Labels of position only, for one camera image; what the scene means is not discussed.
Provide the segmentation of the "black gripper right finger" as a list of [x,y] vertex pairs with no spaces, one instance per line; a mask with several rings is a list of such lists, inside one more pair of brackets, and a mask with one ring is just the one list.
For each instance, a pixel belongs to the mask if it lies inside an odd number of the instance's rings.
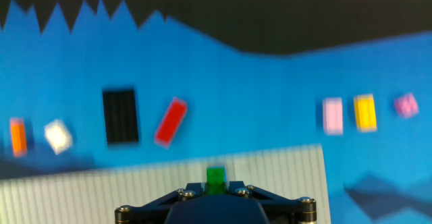
[[257,203],[259,216],[270,223],[317,223],[317,202],[308,196],[288,199],[254,185],[245,185],[243,181],[230,181],[226,193],[253,200]]

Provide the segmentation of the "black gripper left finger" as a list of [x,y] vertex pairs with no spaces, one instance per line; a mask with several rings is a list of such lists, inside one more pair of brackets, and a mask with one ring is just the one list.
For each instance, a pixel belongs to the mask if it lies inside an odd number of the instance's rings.
[[187,184],[144,206],[122,205],[114,210],[115,223],[145,223],[166,218],[175,204],[198,198],[205,193],[202,183]]

